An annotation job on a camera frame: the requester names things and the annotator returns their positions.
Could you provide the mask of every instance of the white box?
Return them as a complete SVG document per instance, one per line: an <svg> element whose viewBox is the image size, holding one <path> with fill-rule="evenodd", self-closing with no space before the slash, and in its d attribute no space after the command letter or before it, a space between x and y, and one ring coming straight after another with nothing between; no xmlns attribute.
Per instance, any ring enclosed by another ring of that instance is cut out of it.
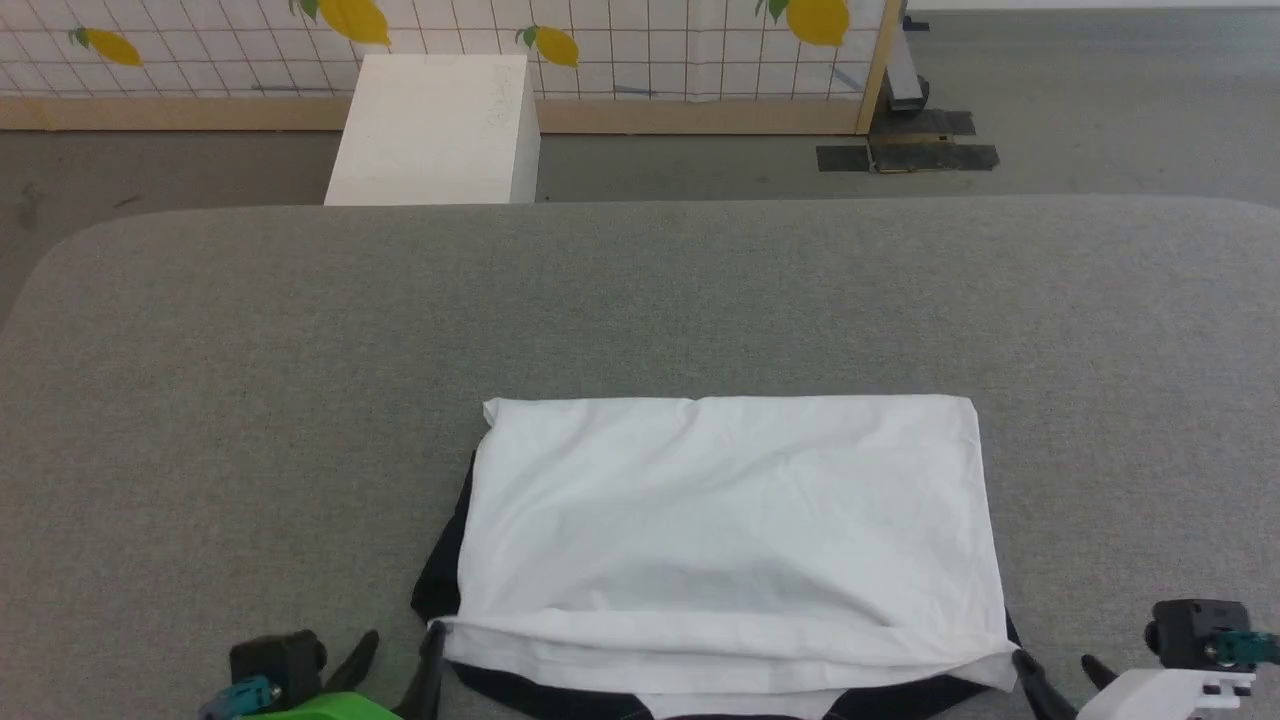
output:
<svg viewBox="0 0 1280 720"><path fill-rule="evenodd" d="M518 55L367 55L325 205L532 202L529 70Z"/></svg>

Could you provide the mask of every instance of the white robot part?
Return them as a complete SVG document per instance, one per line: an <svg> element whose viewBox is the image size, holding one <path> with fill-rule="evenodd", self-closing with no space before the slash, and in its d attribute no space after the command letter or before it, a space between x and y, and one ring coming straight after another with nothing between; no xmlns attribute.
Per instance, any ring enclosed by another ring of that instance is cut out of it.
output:
<svg viewBox="0 0 1280 720"><path fill-rule="evenodd" d="M1206 670L1129 670L1085 705L1078 720L1187 720L1201 710L1235 710L1254 675Z"/></svg>

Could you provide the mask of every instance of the yellow lemon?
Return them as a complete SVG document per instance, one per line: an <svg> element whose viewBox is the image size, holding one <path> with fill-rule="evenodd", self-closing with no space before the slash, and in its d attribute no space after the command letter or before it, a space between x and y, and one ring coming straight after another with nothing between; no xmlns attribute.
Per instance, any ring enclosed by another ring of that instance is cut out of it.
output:
<svg viewBox="0 0 1280 720"><path fill-rule="evenodd" d="M78 27L68 31L67 37L72 38L72 42L79 44L81 47L97 50L99 54L113 63L133 65L136 68L142 67L142 58L138 56L138 49L114 32L92 27Z"/></svg>
<svg viewBox="0 0 1280 720"><path fill-rule="evenodd" d="M838 47L849 29L849 6L845 0L791 0L787 3L787 24L796 37L809 45Z"/></svg>
<svg viewBox="0 0 1280 720"><path fill-rule="evenodd" d="M372 0L320 0L320 14L334 32L352 42L392 44L387 15Z"/></svg>
<svg viewBox="0 0 1280 720"><path fill-rule="evenodd" d="M573 38L564 33L564 31L553 27L539 27L534 41L538 44L538 51L543 54L543 58L557 65L577 67L577 42L573 42Z"/></svg>

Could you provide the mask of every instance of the white grid backdrop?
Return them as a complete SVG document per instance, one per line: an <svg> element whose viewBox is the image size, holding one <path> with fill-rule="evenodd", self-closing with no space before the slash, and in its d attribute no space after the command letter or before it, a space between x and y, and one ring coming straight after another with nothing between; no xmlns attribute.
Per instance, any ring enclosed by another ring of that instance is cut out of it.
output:
<svg viewBox="0 0 1280 720"><path fill-rule="evenodd" d="M837 47L800 42L756 0L375 0L390 47L349 42L288 0L0 0L0 96L349 95L371 53L530 54L552 99L860 100L883 0L846 0ZM547 61L517 31L563 29L579 67ZM67 31L128 40L114 64Z"/></svg>

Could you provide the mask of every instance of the gray felt surface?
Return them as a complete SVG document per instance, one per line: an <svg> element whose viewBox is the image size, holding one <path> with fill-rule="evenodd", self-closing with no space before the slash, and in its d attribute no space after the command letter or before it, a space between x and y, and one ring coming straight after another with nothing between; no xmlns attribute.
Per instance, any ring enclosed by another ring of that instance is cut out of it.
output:
<svg viewBox="0 0 1280 720"><path fill-rule="evenodd" d="M0 715L188 716L227 648L384 637L492 396L973 398L1007 602L1074 700L1162 598L1280 628L1280 211L1162 197L186 211L0 336ZM1280 673L1235 717L1280 715ZM451 680L445 717L511 717ZM952 717L1029 717L987 693Z"/></svg>

